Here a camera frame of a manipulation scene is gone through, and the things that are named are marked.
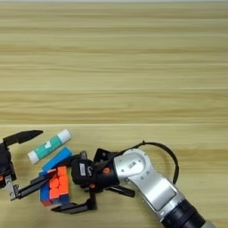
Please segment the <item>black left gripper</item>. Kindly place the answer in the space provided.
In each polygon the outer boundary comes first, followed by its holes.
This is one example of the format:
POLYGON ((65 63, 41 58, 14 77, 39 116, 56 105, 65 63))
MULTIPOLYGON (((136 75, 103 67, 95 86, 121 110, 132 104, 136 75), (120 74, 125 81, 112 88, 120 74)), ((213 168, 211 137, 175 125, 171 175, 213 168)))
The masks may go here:
MULTIPOLYGON (((24 143, 32 140, 33 138, 42 134, 42 130, 29 130, 22 131, 17 134, 12 134, 3 139, 6 146, 10 146, 15 143, 24 143)), ((55 173, 48 173, 44 176, 39 176, 30 181, 30 184, 20 189, 18 185, 13 186, 13 181, 16 179, 16 175, 0 175, 0 189, 5 188, 9 194, 10 200, 22 199, 29 194, 38 191, 44 184, 48 183, 54 177, 55 173)))

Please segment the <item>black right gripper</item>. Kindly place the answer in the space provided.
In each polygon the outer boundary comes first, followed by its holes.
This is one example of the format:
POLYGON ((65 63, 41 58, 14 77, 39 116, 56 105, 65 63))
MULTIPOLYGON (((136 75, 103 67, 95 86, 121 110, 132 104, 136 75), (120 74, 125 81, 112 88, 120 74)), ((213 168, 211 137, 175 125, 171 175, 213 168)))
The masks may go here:
MULTIPOLYGON (((95 191, 103 191, 110 187, 119 185, 117 172, 114 166, 114 158, 116 152, 106 151, 99 148, 94 156, 92 181, 89 183, 89 196, 90 198, 82 204, 70 202, 68 204, 60 205, 52 208, 53 212, 74 215, 90 210, 97 209, 95 191)), ((64 159, 61 162, 62 166, 71 167, 75 160, 87 159, 87 155, 79 153, 64 159)))

